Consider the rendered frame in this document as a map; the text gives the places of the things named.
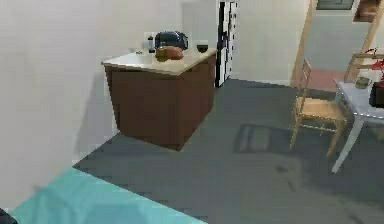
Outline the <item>black and white fridge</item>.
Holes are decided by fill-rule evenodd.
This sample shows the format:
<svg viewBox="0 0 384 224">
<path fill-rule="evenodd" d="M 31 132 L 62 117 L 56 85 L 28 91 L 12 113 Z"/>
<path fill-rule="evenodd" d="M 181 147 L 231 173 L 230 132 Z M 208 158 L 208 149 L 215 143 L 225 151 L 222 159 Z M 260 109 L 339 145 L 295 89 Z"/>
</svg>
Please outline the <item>black and white fridge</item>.
<svg viewBox="0 0 384 224">
<path fill-rule="evenodd" d="M 237 0 L 218 2 L 215 87 L 221 87 L 232 75 L 236 41 Z"/>
</svg>

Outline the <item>brown kitchen counter cabinet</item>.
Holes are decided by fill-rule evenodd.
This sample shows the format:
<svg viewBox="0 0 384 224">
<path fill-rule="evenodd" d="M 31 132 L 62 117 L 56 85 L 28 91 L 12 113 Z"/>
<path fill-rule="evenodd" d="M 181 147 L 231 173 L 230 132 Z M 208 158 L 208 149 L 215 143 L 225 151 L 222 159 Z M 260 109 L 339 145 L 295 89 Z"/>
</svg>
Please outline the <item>brown kitchen counter cabinet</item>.
<svg viewBox="0 0 384 224">
<path fill-rule="evenodd" d="M 181 150 L 212 109 L 216 54 L 189 49 L 180 60 L 129 53 L 103 61 L 120 133 Z"/>
</svg>

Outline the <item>dark blue toaster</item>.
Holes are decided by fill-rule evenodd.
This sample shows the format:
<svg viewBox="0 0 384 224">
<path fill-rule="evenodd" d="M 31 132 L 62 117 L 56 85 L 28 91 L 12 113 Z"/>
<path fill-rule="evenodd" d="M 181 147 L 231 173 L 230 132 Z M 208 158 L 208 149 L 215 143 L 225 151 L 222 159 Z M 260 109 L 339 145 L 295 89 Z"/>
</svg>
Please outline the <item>dark blue toaster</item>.
<svg viewBox="0 0 384 224">
<path fill-rule="evenodd" d="M 188 37 L 180 31 L 163 31 L 155 36 L 155 48 L 164 46 L 179 47 L 182 50 L 188 49 Z"/>
</svg>

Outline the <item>wooden chair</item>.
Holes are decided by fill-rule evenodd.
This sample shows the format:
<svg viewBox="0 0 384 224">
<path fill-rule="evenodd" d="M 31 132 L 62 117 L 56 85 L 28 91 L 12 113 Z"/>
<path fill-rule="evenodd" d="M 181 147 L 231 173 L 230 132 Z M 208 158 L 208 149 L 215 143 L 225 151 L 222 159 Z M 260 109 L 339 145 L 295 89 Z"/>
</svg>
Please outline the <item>wooden chair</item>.
<svg viewBox="0 0 384 224">
<path fill-rule="evenodd" d="M 329 132 L 333 134 L 326 154 L 329 157 L 334 152 L 338 140 L 346 127 L 347 119 L 335 100 L 324 100 L 308 96 L 308 85 L 312 75 L 312 67 L 307 59 L 303 60 L 301 71 L 302 75 L 299 79 L 297 94 L 292 108 L 294 126 L 290 139 L 290 148 L 294 148 L 298 132 L 301 128 L 319 130 L 321 133 Z"/>
<path fill-rule="evenodd" d="M 344 81 L 355 81 L 359 70 L 369 69 L 376 59 L 384 58 L 384 54 L 373 56 L 372 53 L 353 53 L 344 74 Z"/>
</svg>

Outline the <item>dark window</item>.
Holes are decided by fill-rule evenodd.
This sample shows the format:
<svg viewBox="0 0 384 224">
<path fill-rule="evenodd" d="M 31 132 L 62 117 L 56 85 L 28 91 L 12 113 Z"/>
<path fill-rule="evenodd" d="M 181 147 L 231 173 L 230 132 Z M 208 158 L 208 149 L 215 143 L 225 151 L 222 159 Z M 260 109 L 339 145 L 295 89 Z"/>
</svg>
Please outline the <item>dark window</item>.
<svg viewBox="0 0 384 224">
<path fill-rule="evenodd" d="M 351 10 L 354 0 L 318 0 L 317 10 Z"/>
</svg>

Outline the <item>brown bread loaf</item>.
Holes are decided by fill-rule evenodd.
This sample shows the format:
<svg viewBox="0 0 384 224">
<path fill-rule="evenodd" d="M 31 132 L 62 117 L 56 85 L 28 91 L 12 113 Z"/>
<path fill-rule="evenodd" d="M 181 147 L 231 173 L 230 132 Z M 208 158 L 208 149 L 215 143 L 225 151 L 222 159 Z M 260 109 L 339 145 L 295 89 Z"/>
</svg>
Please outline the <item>brown bread loaf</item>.
<svg viewBox="0 0 384 224">
<path fill-rule="evenodd" d="M 175 46 L 165 46 L 166 56 L 170 60 L 180 60 L 184 57 L 183 49 Z"/>
</svg>

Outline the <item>wooden door frame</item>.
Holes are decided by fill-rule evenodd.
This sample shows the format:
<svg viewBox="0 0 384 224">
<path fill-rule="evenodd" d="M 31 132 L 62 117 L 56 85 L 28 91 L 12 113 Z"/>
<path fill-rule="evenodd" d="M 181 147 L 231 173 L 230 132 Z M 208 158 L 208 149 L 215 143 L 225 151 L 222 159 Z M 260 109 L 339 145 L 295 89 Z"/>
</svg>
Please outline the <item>wooden door frame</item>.
<svg viewBox="0 0 384 224">
<path fill-rule="evenodd" d="M 354 0 L 351 10 L 317 10 L 317 1 L 309 0 L 290 85 L 299 83 L 307 59 L 312 66 L 310 86 L 330 90 L 333 78 L 344 77 L 352 54 L 365 52 L 374 43 L 384 19 L 384 0 L 372 23 L 353 21 L 360 0 Z"/>
</svg>

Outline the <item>white dining table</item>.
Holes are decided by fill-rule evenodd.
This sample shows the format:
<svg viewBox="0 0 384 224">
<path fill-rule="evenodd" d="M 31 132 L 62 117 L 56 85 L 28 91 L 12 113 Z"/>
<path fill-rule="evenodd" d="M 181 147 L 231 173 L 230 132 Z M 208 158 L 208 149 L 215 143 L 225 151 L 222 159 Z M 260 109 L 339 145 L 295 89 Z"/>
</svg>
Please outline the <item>white dining table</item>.
<svg viewBox="0 0 384 224">
<path fill-rule="evenodd" d="M 335 80 L 336 96 L 335 101 L 340 102 L 342 99 L 347 103 L 351 110 L 354 122 L 346 143 L 339 154 L 338 159 L 333 165 L 332 172 L 337 173 L 347 158 L 349 152 L 353 148 L 359 137 L 361 129 L 365 123 L 383 124 L 384 125 L 384 109 L 375 108 L 369 104 L 369 90 L 358 89 L 354 83 L 348 83 Z"/>
</svg>

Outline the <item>black box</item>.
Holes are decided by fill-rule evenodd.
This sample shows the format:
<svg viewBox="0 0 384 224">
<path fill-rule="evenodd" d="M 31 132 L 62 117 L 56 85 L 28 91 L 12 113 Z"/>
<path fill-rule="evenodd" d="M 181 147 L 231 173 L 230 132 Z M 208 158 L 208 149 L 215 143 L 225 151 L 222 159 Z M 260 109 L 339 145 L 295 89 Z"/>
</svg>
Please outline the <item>black box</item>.
<svg viewBox="0 0 384 224">
<path fill-rule="evenodd" d="M 384 108 L 384 84 L 374 82 L 371 88 L 369 104 L 372 107 Z"/>
</svg>

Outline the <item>red flower plant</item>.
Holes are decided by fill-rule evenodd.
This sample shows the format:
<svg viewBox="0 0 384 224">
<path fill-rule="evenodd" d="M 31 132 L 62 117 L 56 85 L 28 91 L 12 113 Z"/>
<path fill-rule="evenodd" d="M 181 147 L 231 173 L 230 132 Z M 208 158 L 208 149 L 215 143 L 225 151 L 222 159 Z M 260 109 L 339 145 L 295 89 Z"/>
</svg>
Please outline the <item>red flower plant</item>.
<svg viewBox="0 0 384 224">
<path fill-rule="evenodd" d="M 370 48 L 368 50 L 366 50 L 364 53 L 372 53 L 373 56 L 377 56 L 376 52 L 377 52 L 378 48 Z M 380 70 L 381 73 L 382 73 L 382 77 L 380 79 L 380 82 L 384 83 L 384 58 L 382 59 L 376 59 L 376 61 L 370 65 L 369 69 L 371 70 Z"/>
</svg>

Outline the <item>green bowl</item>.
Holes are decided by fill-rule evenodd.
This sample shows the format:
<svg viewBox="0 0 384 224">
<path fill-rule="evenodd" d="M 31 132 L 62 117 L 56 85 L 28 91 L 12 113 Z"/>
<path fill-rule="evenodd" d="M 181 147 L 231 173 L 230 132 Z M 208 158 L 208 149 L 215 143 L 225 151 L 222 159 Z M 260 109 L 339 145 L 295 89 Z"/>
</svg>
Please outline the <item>green bowl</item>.
<svg viewBox="0 0 384 224">
<path fill-rule="evenodd" d="M 358 77 L 355 82 L 355 87 L 358 89 L 366 89 L 371 83 L 372 80 L 367 77 Z"/>
</svg>

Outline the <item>brown wall shelf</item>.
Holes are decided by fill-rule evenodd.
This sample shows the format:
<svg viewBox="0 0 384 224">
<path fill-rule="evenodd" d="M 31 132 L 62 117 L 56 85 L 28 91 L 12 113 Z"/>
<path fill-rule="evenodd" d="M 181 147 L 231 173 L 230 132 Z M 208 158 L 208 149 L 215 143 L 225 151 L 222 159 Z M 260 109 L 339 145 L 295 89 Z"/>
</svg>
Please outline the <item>brown wall shelf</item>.
<svg viewBox="0 0 384 224">
<path fill-rule="evenodd" d="M 353 21 L 372 23 L 377 15 L 380 3 L 381 0 L 360 0 Z"/>
</svg>

